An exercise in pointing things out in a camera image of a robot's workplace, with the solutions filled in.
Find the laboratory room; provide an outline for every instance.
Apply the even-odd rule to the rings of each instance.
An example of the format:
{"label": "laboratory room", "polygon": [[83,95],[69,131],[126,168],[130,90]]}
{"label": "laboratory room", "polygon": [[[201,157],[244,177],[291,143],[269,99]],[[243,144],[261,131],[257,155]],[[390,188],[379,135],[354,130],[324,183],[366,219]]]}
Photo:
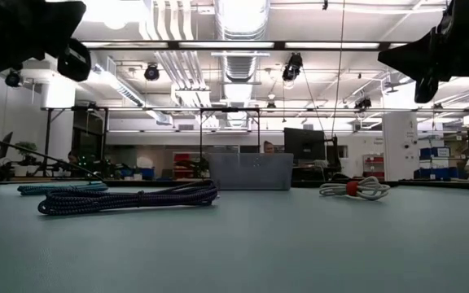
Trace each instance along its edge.
{"label": "laboratory room", "polygon": [[469,292],[469,0],[0,0],[0,292]]}

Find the ceiling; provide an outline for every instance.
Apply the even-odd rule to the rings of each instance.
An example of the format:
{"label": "ceiling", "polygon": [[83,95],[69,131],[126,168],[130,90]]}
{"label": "ceiling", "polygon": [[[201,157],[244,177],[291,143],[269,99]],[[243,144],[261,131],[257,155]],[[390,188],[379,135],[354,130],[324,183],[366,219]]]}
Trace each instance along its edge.
{"label": "ceiling", "polygon": [[[101,1],[101,11],[96,11],[96,1],[85,1],[88,12],[74,37],[81,41],[142,40],[138,32],[139,5],[142,1],[124,0],[113,3],[112,12],[104,10],[112,0]],[[270,41],[362,41],[362,42],[411,42],[420,39],[431,27],[438,24],[440,9],[445,1],[440,0],[350,0],[329,1],[326,11],[321,9],[322,1],[271,0],[270,17],[266,39]],[[192,5],[192,30],[195,39],[215,40],[216,27],[213,1],[194,0]],[[407,11],[426,11],[407,14]],[[104,21],[112,17],[127,22],[122,29],[110,29]],[[278,107],[312,107],[312,101],[319,107],[344,107],[341,101],[352,102],[353,96],[364,85],[364,95],[371,97],[373,107],[382,107],[384,87],[376,77],[387,77],[392,69],[377,61],[377,52],[301,52],[305,70],[297,77],[294,87],[285,90],[281,80],[283,65],[291,52],[272,51],[268,57],[260,57],[257,65],[256,85],[253,87],[251,105],[265,107],[268,95],[274,94]],[[172,82],[163,68],[158,81],[146,81],[143,77],[148,63],[157,58],[149,50],[107,50],[96,51],[99,62],[107,57],[117,64],[116,74],[154,105],[175,107],[170,98]],[[198,58],[205,81],[211,90],[210,99],[215,103],[223,96],[222,74],[219,58],[212,57],[211,51],[199,51]],[[441,101],[447,97],[469,91],[469,79],[456,79],[442,86],[435,98]],[[401,97],[411,102],[412,92]],[[109,84],[100,80],[89,80],[77,91],[78,99],[91,99],[102,106],[132,107]],[[469,107],[469,98],[449,105]],[[138,113],[131,117],[138,118]]]}

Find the white cable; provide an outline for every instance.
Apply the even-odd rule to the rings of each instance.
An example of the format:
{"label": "white cable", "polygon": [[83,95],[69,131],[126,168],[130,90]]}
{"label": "white cable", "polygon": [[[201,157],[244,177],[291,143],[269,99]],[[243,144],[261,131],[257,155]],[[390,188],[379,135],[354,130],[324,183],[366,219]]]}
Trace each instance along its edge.
{"label": "white cable", "polygon": [[[378,178],[367,177],[357,184],[357,193],[355,196],[368,199],[377,200],[388,195],[390,186],[380,184]],[[335,196],[335,195],[348,195],[346,184],[327,183],[320,187],[319,194],[321,196]]]}

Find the desk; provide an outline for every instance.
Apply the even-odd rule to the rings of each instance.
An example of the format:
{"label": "desk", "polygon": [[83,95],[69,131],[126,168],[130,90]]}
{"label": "desk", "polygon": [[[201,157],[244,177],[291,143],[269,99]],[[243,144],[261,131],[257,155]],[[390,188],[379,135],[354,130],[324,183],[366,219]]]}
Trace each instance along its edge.
{"label": "desk", "polygon": [[469,190],[225,191],[210,208],[49,217],[16,187],[0,186],[0,292],[469,292]]}

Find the white pillar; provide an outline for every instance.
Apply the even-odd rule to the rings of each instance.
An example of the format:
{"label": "white pillar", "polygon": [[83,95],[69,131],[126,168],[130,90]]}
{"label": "white pillar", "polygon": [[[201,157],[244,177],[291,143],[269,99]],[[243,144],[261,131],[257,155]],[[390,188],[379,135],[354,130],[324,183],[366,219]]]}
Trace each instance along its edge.
{"label": "white pillar", "polygon": [[[42,86],[42,106],[50,108],[73,107],[75,93],[76,86],[73,81],[64,77],[55,78],[49,84]],[[60,111],[52,113],[52,119],[55,118],[55,120],[50,123],[48,155],[56,159],[68,160],[68,153],[72,150],[73,112],[64,111],[58,115],[59,113]]]}
{"label": "white pillar", "polygon": [[384,169],[386,181],[414,179],[419,169],[419,145],[415,113],[383,116]]}

